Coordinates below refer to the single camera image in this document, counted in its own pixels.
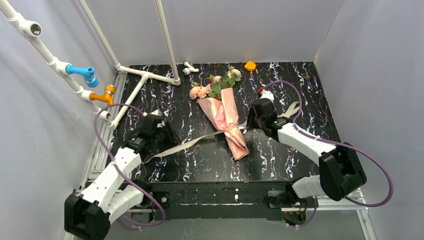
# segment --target beige ribbon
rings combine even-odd
[[[299,104],[298,101],[293,102],[290,105],[290,107],[288,107],[287,111],[285,113],[281,114],[279,117],[290,118],[292,115],[297,113],[299,111],[299,107],[296,107],[297,104]],[[246,123],[243,123],[243,124],[240,124],[240,125],[237,125],[237,126],[233,126],[231,128],[238,128],[238,127],[244,127],[244,126],[246,126]],[[200,141],[204,138],[215,136],[215,135],[218,135],[218,134],[222,134],[222,133],[225,133],[225,131],[228,131],[228,129],[226,129],[224,131],[216,131],[212,134],[208,134],[208,135],[205,135],[205,136],[200,136],[198,138],[190,140],[190,141],[183,143],[181,145],[174,146],[174,147],[172,147],[168,150],[165,150],[161,153],[158,153],[158,154],[152,156],[149,160],[142,162],[141,164],[146,164],[146,163],[150,162],[150,160],[152,160],[153,158],[162,158],[162,157],[165,157],[165,156],[168,156],[168,155],[171,155],[171,154],[175,154],[175,153],[177,153],[181,150],[184,150],[184,149],[187,149],[187,148],[194,146],[198,141]]]

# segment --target black marble table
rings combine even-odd
[[[240,124],[246,121],[249,103],[257,98],[261,86],[276,80],[286,80],[297,87],[304,102],[303,114],[297,124],[324,139],[339,141],[313,62],[264,62],[258,63],[253,72],[246,71],[243,63],[194,64],[200,71],[188,76],[182,74],[184,66],[180,64],[180,86],[149,79],[132,104],[149,113],[160,109],[184,142],[212,134],[216,130],[197,102],[190,99],[189,91],[193,82],[205,86],[209,75],[223,76],[229,66],[236,67],[242,73],[241,81],[233,87]],[[131,68],[173,78],[169,65],[135,65]],[[128,74],[122,103],[130,96],[140,79],[139,75]],[[274,106],[279,114],[298,100],[289,86],[276,84],[271,89],[275,95]],[[127,134],[138,126],[139,118],[131,109],[122,118],[113,134],[113,154],[122,145]],[[250,153],[239,161],[234,161],[225,136],[220,134],[179,153],[152,159],[139,166],[133,172],[133,178],[142,178],[149,182],[245,182],[290,181],[318,174],[318,167],[312,160],[267,137],[261,130],[247,132],[244,139]]]

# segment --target robotic arm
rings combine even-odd
[[[288,184],[283,201],[294,204],[300,199],[323,195],[340,201],[367,182],[353,150],[316,141],[318,136],[296,127],[289,118],[277,116],[270,91],[260,94],[261,97],[251,103],[248,129],[262,129],[267,136],[297,149],[319,166],[320,175],[302,177]]]
[[[83,240],[102,240],[119,216],[142,202],[143,194],[131,185],[115,195],[124,178],[114,165],[129,175],[149,154],[162,152],[180,143],[170,124],[164,122],[160,115],[159,110],[145,113],[141,127],[131,132],[118,149],[115,160],[80,195],[71,194],[66,199],[64,229],[67,232]]]

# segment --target pink wrapping paper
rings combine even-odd
[[[225,131],[225,138],[235,160],[240,160],[249,149],[238,127],[239,114],[234,101],[233,88],[221,90],[221,101],[212,97],[197,100],[201,109],[213,126],[219,131]]]

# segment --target gray floor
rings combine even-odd
[[[263,219],[180,219],[143,230],[127,230],[115,222],[106,240],[364,240],[355,210],[318,211],[299,230]]]

